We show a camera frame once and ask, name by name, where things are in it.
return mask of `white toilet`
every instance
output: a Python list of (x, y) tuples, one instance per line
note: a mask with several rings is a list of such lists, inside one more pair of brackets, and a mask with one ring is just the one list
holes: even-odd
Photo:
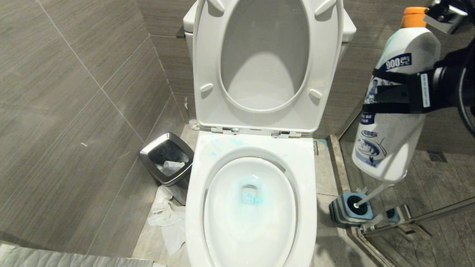
[(341, 54), (342, 1), (199, 0), (196, 8), (191, 265), (307, 267), (317, 231), (311, 134)]

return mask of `trash can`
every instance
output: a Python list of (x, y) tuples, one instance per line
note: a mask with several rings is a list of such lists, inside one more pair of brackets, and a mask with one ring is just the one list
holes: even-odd
[(193, 155), (193, 150), (182, 139), (166, 133), (146, 145), (139, 157), (154, 179), (185, 205)]

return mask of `white plastic bottle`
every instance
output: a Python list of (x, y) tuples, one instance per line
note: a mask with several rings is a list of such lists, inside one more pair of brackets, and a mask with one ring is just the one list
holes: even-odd
[[(433, 68), (440, 58), (440, 42), (425, 28), (424, 10), (406, 8), (402, 28), (389, 38), (376, 69), (413, 74)], [(372, 76), (365, 104), (375, 103), (377, 86), (387, 85), (398, 84)], [(425, 117), (424, 114), (362, 113), (353, 162), (373, 178), (389, 183), (400, 181), (406, 175)]]

